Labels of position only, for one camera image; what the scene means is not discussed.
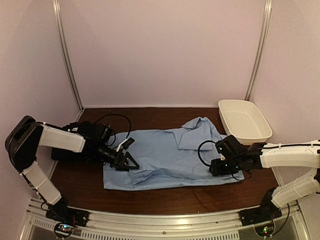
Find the light blue long sleeve shirt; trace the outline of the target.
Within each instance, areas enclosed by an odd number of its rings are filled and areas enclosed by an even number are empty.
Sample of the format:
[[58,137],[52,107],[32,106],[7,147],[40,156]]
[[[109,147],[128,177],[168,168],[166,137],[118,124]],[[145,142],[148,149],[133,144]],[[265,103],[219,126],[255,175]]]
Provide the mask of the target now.
[[196,117],[180,128],[136,130],[128,152],[139,169],[117,171],[103,167],[103,187],[107,190],[146,191],[177,187],[215,186],[244,179],[241,171],[214,177],[210,160],[220,154],[214,145],[224,138],[207,117]]

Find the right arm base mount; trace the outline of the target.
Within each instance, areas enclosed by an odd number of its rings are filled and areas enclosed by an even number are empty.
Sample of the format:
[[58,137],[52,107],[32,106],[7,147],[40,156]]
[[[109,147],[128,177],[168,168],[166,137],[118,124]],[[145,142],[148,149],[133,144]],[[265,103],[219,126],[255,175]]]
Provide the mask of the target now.
[[238,214],[243,226],[268,222],[282,216],[281,210],[270,200],[262,202],[258,207],[241,210]]

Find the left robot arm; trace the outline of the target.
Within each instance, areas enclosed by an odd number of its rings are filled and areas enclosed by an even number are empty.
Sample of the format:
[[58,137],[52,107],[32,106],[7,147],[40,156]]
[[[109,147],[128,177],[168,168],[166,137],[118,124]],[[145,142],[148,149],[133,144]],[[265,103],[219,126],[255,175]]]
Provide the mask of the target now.
[[139,169],[127,151],[134,139],[127,135],[116,147],[109,145],[115,132],[99,121],[72,122],[58,127],[24,116],[5,140],[5,149],[15,170],[47,205],[47,213],[61,222],[72,218],[68,201],[43,172],[37,159],[39,147],[51,148],[54,161],[98,160],[117,171]]

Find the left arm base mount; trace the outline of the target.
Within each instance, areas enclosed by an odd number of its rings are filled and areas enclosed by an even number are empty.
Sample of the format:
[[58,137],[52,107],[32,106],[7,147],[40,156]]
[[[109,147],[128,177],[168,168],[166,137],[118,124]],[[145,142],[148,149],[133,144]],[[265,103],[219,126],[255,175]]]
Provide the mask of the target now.
[[71,226],[86,227],[89,214],[86,210],[69,207],[68,201],[62,198],[56,204],[48,205],[45,217]]

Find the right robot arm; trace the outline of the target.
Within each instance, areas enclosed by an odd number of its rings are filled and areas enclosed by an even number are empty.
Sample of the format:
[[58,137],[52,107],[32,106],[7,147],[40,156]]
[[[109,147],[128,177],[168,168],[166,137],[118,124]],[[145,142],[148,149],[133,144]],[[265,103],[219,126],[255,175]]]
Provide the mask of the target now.
[[270,220],[282,215],[281,208],[320,191],[320,141],[300,143],[254,142],[240,143],[233,135],[215,143],[220,158],[213,159],[209,171],[214,177],[234,175],[239,171],[272,169],[284,177],[285,170],[293,170],[292,178],[268,190],[258,207],[242,210],[242,219],[258,217]]

